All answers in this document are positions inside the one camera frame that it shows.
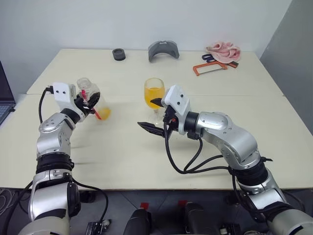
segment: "pink cloth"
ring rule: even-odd
[[[207,47],[206,51],[223,64],[240,60],[240,48],[234,47],[232,43],[216,42]]]

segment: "white tabletop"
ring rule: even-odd
[[[105,95],[137,95],[146,79],[158,77],[166,87],[179,84],[189,95],[283,95],[253,52],[243,52],[236,69],[228,67],[198,77],[192,67],[205,63],[203,51],[180,51],[179,59],[157,55],[152,63],[147,51],[125,53],[124,61],[115,61],[111,50],[63,49],[27,93],[41,94],[55,81],[76,84],[77,79],[87,77]]]
[[[0,186],[23,188],[35,174],[36,140],[39,136],[40,95],[27,95],[9,121],[0,129]],[[313,137],[283,96],[191,95],[195,112],[221,111],[257,140],[261,154],[272,158],[266,166],[282,188],[313,186]],[[112,109],[106,121],[90,116],[78,123],[71,137],[73,177],[103,189],[229,189],[226,170],[180,175],[171,167],[164,139],[141,129],[151,110],[143,91],[138,95],[108,95]],[[43,118],[58,111],[52,95],[43,102]],[[191,159],[198,141],[173,133],[170,147],[180,168]],[[204,142],[199,161],[217,155]],[[212,165],[226,165],[223,159]]]

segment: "black cable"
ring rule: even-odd
[[[305,206],[304,206],[304,203],[296,196],[294,196],[292,193],[286,191],[286,190],[282,190],[282,192],[286,195],[288,195],[289,197],[292,197],[294,200],[296,200],[300,207],[301,207],[301,210],[305,213]]]
[[[44,100],[44,97],[45,97],[45,93],[46,92],[50,92],[51,94],[53,94],[53,86],[49,86],[49,87],[46,87],[40,97],[40,100],[39,100],[39,105],[38,105],[38,114],[39,114],[39,121],[40,123],[43,122],[43,117],[41,115],[41,106],[43,104],[43,100]]]
[[[99,230],[100,223],[102,223],[103,218],[104,218],[104,215],[106,214],[106,212],[107,212],[107,210],[108,210],[108,205],[109,205],[108,196],[107,196],[107,194],[106,194],[103,190],[101,190],[101,189],[99,189],[99,188],[96,188],[96,187],[93,187],[93,186],[88,186],[88,185],[83,185],[83,184],[77,182],[77,181],[74,180],[74,179],[73,179],[73,182],[76,183],[77,185],[81,186],[81,187],[90,188],[90,189],[93,189],[93,190],[96,190],[96,191],[101,192],[101,193],[104,195],[105,199],[106,199],[106,206],[105,206],[105,208],[104,208],[104,211],[103,211],[103,213],[102,213],[102,215],[101,215],[101,218],[99,219],[99,222],[98,222],[98,224],[97,224],[95,230],[93,231],[93,235],[95,235],[95,234],[97,234],[97,232],[98,232],[98,230]]]
[[[40,100],[39,100],[39,105],[38,105],[38,114],[39,114],[39,121],[40,123],[43,122],[43,117],[41,116],[41,106],[43,104],[43,100],[44,100],[44,97],[45,97],[45,93],[47,92],[47,89],[44,89],[43,91],[43,94],[41,95],[40,97]]]
[[[221,156],[215,156],[212,158],[209,158],[207,160],[205,160],[204,162],[202,162],[201,164],[197,165],[196,167],[190,169],[190,170],[186,170],[192,163],[193,161],[198,157],[198,155],[200,154],[201,150],[202,150],[202,140],[200,141],[200,147],[199,150],[197,151],[197,153],[195,154],[195,156],[192,158],[192,160],[187,164],[187,166],[184,168],[184,170],[180,170],[174,163],[174,160],[172,158],[171,155],[171,151],[170,151],[170,147],[169,147],[169,139],[168,139],[168,133],[167,133],[167,124],[164,123],[164,138],[165,138],[165,149],[166,149],[166,153],[168,156],[168,159],[170,160],[170,163],[172,165],[172,167],[179,173],[179,174],[195,174],[195,173],[201,173],[201,172],[205,172],[205,171],[210,171],[210,170],[216,170],[216,169],[226,169],[228,170],[228,167],[226,166],[215,166],[215,167],[210,167],[210,168],[206,168],[206,169],[201,169],[201,170],[196,170],[198,168],[200,168],[201,166],[203,166],[204,164],[206,164],[207,162],[216,159],[216,158],[220,158]]]
[[[21,199],[20,201],[26,201],[26,200],[28,200],[29,198],[30,198],[30,195],[29,195],[28,197],[24,198],[24,199]]]
[[[22,210],[25,214],[28,214],[28,212],[22,207],[21,201],[19,201],[19,206],[20,206],[21,210]]]
[[[188,169],[188,167],[190,167],[190,165],[197,159],[197,157],[199,156],[199,154],[202,151],[202,147],[203,147],[203,141],[201,138],[198,138],[199,142],[200,142],[200,146],[198,151],[196,152],[196,154],[194,155],[194,157],[190,160],[190,162],[188,162],[188,164],[185,166],[184,171],[186,171]]]
[[[12,207],[10,208],[10,211],[7,215],[7,217],[5,218],[5,222],[3,224],[3,228],[2,228],[2,235],[7,235],[8,233],[8,227],[9,227],[9,223],[10,220],[12,218],[13,212],[16,208],[16,206],[18,205],[20,199],[23,197],[23,195],[26,193],[26,191],[30,188],[30,186],[32,186],[33,182],[31,181],[20,193],[20,195],[18,196],[18,198],[15,200],[15,202],[13,203]]]
[[[214,157],[211,157],[205,161],[203,161],[202,163],[200,163],[199,165],[195,166],[194,168],[190,169],[190,170],[196,170],[198,168],[200,168],[201,166],[207,164],[208,162],[214,160],[214,159],[217,159],[217,158],[223,158],[223,155],[217,155],[217,156],[214,156]]]
[[[28,214],[28,212],[23,208],[23,206],[22,206],[22,204],[21,204],[21,201],[25,201],[26,199],[28,199],[29,197],[27,197],[27,198],[25,198],[25,199],[20,199],[19,200],[19,206],[20,206],[20,208],[21,208],[21,210],[24,212],[24,213],[26,213],[26,214]]]

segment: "laptop screen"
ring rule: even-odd
[[[0,102],[1,101],[14,102],[14,97],[0,61]]]

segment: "wine glass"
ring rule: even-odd
[[[165,93],[164,83],[159,78],[149,78],[145,81],[145,100],[147,105],[153,109],[153,114],[149,116],[149,122],[155,125],[159,125],[162,123],[162,115],[159,114],[160,106],[151,103],[150,101],[155,98],[163,98]]]

